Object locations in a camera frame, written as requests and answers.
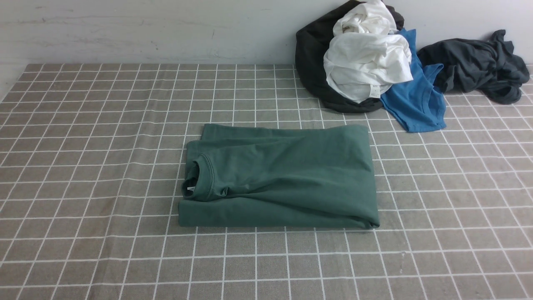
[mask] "green t-shirt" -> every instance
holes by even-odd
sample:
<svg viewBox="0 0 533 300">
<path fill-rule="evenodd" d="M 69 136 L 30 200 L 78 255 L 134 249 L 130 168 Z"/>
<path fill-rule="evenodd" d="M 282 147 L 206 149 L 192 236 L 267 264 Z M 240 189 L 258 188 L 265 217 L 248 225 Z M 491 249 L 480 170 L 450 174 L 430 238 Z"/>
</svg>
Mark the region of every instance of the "green t-shirt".
<svg viewBox="0 0 533 300">
<path fill-rule="evenodd" d="M 379 226 L 366 127 L 206 124 L 185 174 L 181 226 Z"/>
</svg>

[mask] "crumpled clothing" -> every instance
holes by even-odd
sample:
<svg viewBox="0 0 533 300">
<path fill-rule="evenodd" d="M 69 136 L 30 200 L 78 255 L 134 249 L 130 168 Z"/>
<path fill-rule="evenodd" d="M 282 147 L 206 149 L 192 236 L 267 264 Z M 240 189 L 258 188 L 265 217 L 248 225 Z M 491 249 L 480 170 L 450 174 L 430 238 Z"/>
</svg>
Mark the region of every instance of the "crumpled clothing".
<svg viewBox="0 0 533 300">
<path fill-rule="evenodd" d="M 396 33 L 396 22 L 380 0 L 356 6 L 333 26 L 333 35 L 342 33 Z"/>
<path fill-rule="evenodd" d="M 392 84 L 413 80 L 409 43 L 395 31 L 392 14 L 380 0 L 363 3 L 334 26 L 324 55 L 326 81 L 356 103 L 379 98 Z"/>
<path fill-rule="evenodd" d="M 383 106 L 407 132 L 443 129 L 446 127 L 446 103 L 442 93 L 433 86 L 435 77 L 442 70 L 442 64 L 422 68 L 416 55 L 416 30 L 402 29 L 400 35 L 406 38 L 412 51 L 411 73 L 414 79 L 395 84 L 381 95 Z"/>
<path fill-rule="evenodd" d="M 326 81 L 324 54 L 329 48 L 329 42 L 334 37 L 333 26 L 354 7 L 362 4 L 362 2 L 356 0 L 349 0 L 307 24 L 296 33 L 294 66 L 298 71 L 302 85 L 313 96 L 319 98 L 324 107 L 340 113 L 362 114 L 373 112 L 383 107 L 383 104 L 377 98 L 369 98 L 361 103 L 356 103 L 336 92 Z M 405 21 L 403 16 L 393 7 L 387 5 L 386 7 L 394 17 L 396 29 L 401 30 Z"/>
<path fill-rule="evenodd" d="M 413 80 L 411 51 L 401 35 L 345 33 L 336 36 L 324 55 L 326 81 L 342 96 L 359 103 L 371 85 L 386 92 L 393 83 Z"/>
<path fill-rule="evenodd" d="M 442 92 L 480 90 L 497 103 L 512 104 L 520 100 L 520 86 L 529 81 L 529 71 L 504 36 L 501 29 L 486 42 L 462 38 L 440 41 L 420 49 L 418 57 L 423 66 L 444 65 L 435 79 Z"/>
</svg>

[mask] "shirt tag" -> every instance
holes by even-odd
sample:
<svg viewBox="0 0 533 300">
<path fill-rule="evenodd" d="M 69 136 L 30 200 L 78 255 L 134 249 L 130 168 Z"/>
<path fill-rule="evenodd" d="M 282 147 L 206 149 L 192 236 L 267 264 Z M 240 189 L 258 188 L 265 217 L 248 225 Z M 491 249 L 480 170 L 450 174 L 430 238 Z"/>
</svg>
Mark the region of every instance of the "shirt tag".
<svg viewBox="0 0 533 300">
<path fill-rule="evenodd" d="M 381 92 L 379 91 L 379 85 L 370 85 L 370 98 L 380 98 Z"/>
</svg>

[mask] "white wall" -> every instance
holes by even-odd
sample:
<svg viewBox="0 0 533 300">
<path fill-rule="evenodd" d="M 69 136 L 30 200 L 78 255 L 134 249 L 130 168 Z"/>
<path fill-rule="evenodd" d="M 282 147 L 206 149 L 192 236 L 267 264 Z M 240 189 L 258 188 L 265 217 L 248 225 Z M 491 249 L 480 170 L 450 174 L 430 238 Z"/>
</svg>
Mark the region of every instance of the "white wall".
<svg viewBox="0 0 533 300">
<path fill-rule="evenodd" d="M 0 64 L 292 63 L 298 29 L 344 0 L 3 0 Z M 532 0 L 385 0 L 418 46 L 507 29 L 533 62 Z"/>
</svg>

